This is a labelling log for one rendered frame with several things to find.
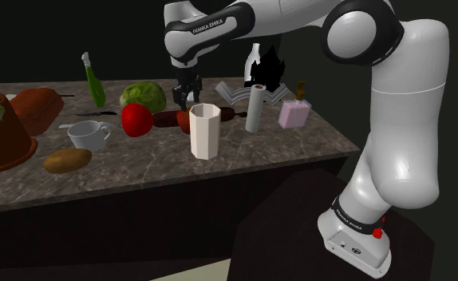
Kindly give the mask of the white glass bottle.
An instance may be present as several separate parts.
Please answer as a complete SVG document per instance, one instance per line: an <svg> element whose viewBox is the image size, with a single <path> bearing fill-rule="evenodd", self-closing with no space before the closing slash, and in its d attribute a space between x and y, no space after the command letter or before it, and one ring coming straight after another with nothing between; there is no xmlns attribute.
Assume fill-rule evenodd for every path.
<svg viewBox="0 0 458 281"><path fill-rule="evenodd" d="M244 87L251 87L254 83L253 71L254 68L260 63L259 43L254 43L250 54L247 57L244 68Z"/></svg>

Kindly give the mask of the dark red rolling pin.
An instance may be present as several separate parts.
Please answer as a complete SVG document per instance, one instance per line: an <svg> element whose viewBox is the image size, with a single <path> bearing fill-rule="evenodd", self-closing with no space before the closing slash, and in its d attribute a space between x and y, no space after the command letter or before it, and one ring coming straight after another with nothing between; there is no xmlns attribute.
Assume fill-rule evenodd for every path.
<svg viewBox="0 0 458 281"><path fill-rule="evenodd" d="M237 113L233 108L231 107L220 107L221 110L221 116L220 116L220 121L225 122L225 121L231 121L233 120L236 116L238 117L246 117L247 112L239 112ZM177 112L176 111L163 111L163 112L158 112L152 115L153 117L153 125L158 127L158 128L169 128L169 127L176 127L178 126L177 122Z"/></svg>

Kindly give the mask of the small red fruit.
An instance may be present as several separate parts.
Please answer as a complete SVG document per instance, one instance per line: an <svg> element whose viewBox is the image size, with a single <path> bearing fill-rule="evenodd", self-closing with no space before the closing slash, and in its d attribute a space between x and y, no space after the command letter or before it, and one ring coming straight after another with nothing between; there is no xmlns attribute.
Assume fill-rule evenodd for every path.
<svg viewBox="0 0 458 281"><path fill-rule="evenodd" d="M190 134L190 116L188 111L178 111L176 120L180 129L187 135Z"/></svg>

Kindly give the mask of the grey zigzag rack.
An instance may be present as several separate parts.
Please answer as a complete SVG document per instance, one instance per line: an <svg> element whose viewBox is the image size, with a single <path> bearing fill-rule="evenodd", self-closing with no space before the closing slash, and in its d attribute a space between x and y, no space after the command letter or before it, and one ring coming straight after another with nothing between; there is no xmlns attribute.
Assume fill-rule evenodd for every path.
<svg viewBox="0 0 458 281"><path fill-rule="evenodd" d="M249 98L251 95L251 87L245 87L237 89L235 91L231 90L224 81L221 81L216 87L215 91L229 104L233 105L237 101L242 99ZM268 90L264 91L263 100L270 105L274 105L279 100L281 100L287 93L289 89L284 83L282 83L274 92L269 92Z"/></svg>

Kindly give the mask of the dark robot stand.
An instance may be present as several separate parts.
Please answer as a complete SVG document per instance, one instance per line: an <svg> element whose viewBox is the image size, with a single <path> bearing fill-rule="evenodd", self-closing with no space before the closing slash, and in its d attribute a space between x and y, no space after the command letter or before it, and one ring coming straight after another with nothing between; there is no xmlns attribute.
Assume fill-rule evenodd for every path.
<svg viewBox="0 0 458 281"><path fill-rule="evenodd" d="M326 250L318 217L345 182L296 172L238 226L227 281L431 281L433 241L394 210L385 215L391 266L373 279Z"/></svg>

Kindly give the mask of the pink square perfume bottle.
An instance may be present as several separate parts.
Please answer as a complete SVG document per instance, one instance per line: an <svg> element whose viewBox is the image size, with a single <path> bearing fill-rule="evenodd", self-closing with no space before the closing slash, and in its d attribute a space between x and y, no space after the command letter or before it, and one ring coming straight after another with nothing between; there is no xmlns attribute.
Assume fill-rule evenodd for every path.
<svg viewBox="0 0 458 281"><path fill-rule="evenodd" d="M278 124L283 129L296 129L304 127L311 110L311 104L304 99L306 92L304 84L300 81L296 87L296 97L293 100L284 100L278 118Z"/></svg>

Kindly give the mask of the white octagonal tumbler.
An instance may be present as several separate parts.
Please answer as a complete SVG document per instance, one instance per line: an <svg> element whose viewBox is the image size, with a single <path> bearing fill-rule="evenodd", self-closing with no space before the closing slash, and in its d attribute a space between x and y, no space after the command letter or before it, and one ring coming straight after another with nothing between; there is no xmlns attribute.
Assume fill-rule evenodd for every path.
<svg viewBox="0 0 458 281"><path fill-rule="evenodd" d="M218 154L221 109L213 104L193 105L189 111L191 153L201 160Z"/></svg>

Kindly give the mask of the white paper towel roll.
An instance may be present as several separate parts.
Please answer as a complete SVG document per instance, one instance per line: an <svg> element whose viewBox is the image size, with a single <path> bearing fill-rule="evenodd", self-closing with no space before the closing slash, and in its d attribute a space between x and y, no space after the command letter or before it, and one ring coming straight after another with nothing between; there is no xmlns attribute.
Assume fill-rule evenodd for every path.
<svg viewBox="0 0 458 281"><path fill-rule="evenodd" d="M265 85L253 85L251 87L247 108L247 120L245 124L245 129L249 133L256 133L258 131L265 93Z"/></svg>

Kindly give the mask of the red apple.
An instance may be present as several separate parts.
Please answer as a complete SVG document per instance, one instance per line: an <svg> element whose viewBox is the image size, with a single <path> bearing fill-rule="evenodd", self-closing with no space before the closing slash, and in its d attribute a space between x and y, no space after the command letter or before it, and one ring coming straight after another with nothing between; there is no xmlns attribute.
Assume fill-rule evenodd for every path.
<svg viewBox="0 0 458 281"><path fill-rule="evenodd" d="M141 137L153 126L152 113L140 104L129 104L122 109L122 127L129 137Z"/></svg>

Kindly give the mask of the green lettuce head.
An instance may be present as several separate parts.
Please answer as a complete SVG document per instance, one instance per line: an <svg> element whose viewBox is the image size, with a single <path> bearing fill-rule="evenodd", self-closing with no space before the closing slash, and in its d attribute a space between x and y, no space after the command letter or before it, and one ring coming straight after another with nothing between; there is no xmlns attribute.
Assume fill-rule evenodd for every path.
<svg viewBox="0 0 458 281"><path fill-rule="evenodd" d="M120 106L140 104L151 113L165 110L167 101L163 89L154 81L142 81L129 85L120 96Z"/></svg>

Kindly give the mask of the black knife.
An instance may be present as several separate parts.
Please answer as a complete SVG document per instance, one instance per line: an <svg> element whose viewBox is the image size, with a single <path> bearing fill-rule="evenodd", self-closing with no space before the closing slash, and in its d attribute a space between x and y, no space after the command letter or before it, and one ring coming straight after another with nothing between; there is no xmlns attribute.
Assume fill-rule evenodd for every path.
<svg viewBox="0 0 458 281"><path fill-rule="evenodd" d="M100 111L92 113L75 113L74 115L79 117L99 117L99 116L116 116L118 113L113 111Z"/></svg>

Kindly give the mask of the brown bread loaf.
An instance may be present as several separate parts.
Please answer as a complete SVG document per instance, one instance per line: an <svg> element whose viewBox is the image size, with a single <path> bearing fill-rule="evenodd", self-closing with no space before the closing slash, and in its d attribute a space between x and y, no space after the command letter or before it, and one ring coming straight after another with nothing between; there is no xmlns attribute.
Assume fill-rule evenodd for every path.
<svg viewBox="0 0 458 281"><path fill-rule="evenodd" d="M25 89L10 103L31 137L43 134L62 111L65 102L53 89Z"/></svg>

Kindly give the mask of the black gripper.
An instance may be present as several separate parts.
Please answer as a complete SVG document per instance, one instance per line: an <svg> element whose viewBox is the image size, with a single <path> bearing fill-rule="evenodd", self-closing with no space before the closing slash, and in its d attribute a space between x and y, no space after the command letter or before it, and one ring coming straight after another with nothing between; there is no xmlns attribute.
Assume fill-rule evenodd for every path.
<svg viewBox="0 0 458 281"><path fill-rule="evenodd" d="M200 91L203 89L202 78L196 73L195 68L174 68L178 85L176 89L177 103L182 111L186 111L187 93L193 92L193 101L199 102Z"/></svg>

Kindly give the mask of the brown potato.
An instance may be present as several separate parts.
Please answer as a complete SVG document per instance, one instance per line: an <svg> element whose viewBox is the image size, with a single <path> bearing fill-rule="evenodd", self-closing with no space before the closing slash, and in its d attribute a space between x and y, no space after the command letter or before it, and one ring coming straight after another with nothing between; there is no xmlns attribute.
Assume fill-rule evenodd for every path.
<svg viewBox="0 0 458 281"><path fill-rule="evenodd" d="M84 168L92 160L92 153L83 148L65 148L50 154L43 164L50 173L74 172Z"/></svg>

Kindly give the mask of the green bottle with white top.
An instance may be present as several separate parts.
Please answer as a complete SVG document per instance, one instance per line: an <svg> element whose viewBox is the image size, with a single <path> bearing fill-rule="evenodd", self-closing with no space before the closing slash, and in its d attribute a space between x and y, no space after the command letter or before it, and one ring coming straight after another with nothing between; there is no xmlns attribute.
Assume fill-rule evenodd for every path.
<svg viewBox="0 0 458 281"><path fill-rule="evenodd" d="M93 68L89 59L89 53L84 52L81 56L81 60L85 66L85 72L87 76L87 81L89 85L89 91L93 97L93 101L96 107L103 107L106 102L105 92L102 88L102 84L99 79L94 75Z"/></svg>

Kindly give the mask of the black jagged object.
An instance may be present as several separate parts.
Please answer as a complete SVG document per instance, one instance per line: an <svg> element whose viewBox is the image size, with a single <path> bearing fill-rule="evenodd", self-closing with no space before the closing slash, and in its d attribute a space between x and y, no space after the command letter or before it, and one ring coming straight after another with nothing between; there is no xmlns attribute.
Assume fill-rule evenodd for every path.
<svg viewBox="0 0 458 281"><path fill-rule="evenodd" d="M285 68L285 62L278 58L272 46L260 57L259 64L254 62L251 65L251 79L245 83L245 86L265 85L267 91L274 92L280 86Z"/></svg>

